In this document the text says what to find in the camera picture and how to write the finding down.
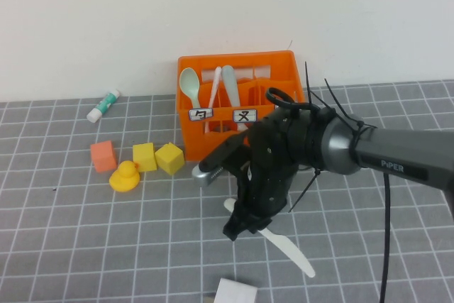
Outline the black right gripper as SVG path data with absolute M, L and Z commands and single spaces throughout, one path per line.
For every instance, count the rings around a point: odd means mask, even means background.
M 272 217 L 287 205 L 287 195 L 298 164 L 281 155 L 235 156 L 233 174 L 238 198 L 223 234 L 235 241 L 247 230 L 252 234 L 267 228 Z

